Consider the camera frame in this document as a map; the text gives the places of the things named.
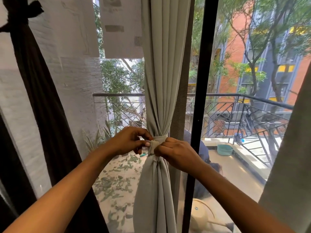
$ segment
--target curtain tieback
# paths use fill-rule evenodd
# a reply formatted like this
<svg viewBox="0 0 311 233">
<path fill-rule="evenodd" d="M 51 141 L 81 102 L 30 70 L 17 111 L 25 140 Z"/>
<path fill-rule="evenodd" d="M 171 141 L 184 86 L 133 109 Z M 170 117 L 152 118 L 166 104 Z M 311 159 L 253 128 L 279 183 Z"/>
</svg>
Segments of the curtain tieback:
<svg viewBox="0 0 311 233">
<path fill-rule="evenodd" d="M 153 137 L 154 140 L 150 141 L 150 147 L 148 149 L 148 156 L 153 155 L 153 160 L 155 162 L 158 161 L 159 157 L 155 156 L 155 148 L 160 145 L 162 142 L 165 141 L 165 139 L 167 138 L 167 134 L 164 136 L 155 136 Z"/>
<path fill-rule="evenodd" d="M 12 27 L 17 26 L 19 24 L 28 24 L 28 19 L 37 17 L 41 13 L 43 13 L 42 6 L 38 0 L 33 1 L 25 8 L 14 9 L 13 11 L 9 11 L 7 15 L 7 23 L 0 27 L 0 33 L 6 32 L 9 33 Z"/>
</svg>

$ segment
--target hand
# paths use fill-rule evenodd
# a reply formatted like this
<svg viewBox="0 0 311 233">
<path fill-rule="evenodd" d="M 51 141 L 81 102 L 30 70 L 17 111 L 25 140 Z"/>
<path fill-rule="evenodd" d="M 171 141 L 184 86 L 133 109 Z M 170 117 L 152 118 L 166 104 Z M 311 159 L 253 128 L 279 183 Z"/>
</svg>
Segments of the hand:
<svg viewBox="0 0 311 233">
<path fill-rule="evenodd" d="M 196 177 L 200 167 L 205 162 L 186 141 L 179 141 L 172 137 L 155 148 L 155 155 L 166 159 L 173 167 Z"/>
<path fill-rule="evenodd" d="M 142 147 L 149 147 L 150 143 L 145 140 L 140 140 L 139 136 L 149 141 L 153 140 L 152 136 L 146 129 L 129 126 L 123 128 L 104 145 L 106 148 L 109 147 L 109 152 L 112 153 L 113 156 L 123 155 L 132 150 L 135 154 L 141 154 Z"/>
</svg>

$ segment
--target black curtain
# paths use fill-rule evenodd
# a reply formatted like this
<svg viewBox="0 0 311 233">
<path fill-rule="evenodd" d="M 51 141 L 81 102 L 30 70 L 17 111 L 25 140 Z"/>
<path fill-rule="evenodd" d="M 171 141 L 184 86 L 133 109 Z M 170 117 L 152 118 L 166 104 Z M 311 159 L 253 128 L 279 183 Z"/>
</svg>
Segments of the black curtain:
<svg viewBox="0 0 311 233">
<path fill-rule="evenodd" d="M 3 0 L 8 23 L 0 32 L 11 35 L 14 53 L 39 128 L 52 185 L 79 163 L 81 157 L 69 129 L 49 69 L 29 28 L 28 18 L 40 15 L 39 1 Z M 92 189 L 68 225 L 67 232 L 108 232 Z"/>
<path fill-rule="evenodd" d="M 18 157 L 2 116 L 0 115 L 0 180 L 17 214 L 22 214 L 37 199 Z M 0 232 L 14 220 L 15 215 L 0 197 Z"/>
</svg>

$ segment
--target person's left hand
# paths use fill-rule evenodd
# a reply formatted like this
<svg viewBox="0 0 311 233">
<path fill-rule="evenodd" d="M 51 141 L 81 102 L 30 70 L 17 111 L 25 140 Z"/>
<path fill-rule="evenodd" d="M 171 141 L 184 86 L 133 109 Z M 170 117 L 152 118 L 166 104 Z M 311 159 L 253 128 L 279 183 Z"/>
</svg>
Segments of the person's left hand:
<svg viewBox="0 0 311 233">
<path fill-rule="evenodd" d="M 123 155 L 132 150 L 135 154 L 141 154 L 143 146 L 150 146 L 148 140 L 151 141 L 153 138 L 146 129 L 129 126 L 123 128 L 104 146 L 109 149 L 113 156 Z"/>
</svg>

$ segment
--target balcony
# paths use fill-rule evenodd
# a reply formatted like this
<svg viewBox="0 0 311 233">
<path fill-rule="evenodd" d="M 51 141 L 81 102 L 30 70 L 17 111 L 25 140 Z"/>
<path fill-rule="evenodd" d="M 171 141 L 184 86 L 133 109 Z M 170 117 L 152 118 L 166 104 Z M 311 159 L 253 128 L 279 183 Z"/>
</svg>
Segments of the balcony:
<svg viewBox="0 0 311 233">
<path fill-rule="evenodd" d="M 128 125 L 146 128 L 143 94 L 93 96 L 99 126 L 109 130 L 111 136 Z M 194 96 L 188 94 L 185 109 L 185 130 L 190 132 Z M 219 163 L 221 173 L 256 201 L 270 174 L 292 109 L 291 105 L 242 94 L 206 95 L 201 140 L 209 148 L 210 160 Z M 230 144 L 233 155 L 220 156 L 215 150 L 218 144 Z M 110 232 L 134 231 L 132 205 L 145 159 L 134 153 L 116 158 L 93 186 Z M 213 197 L 204 202 L 221 221 L 230 221 Z"/>
</svg>

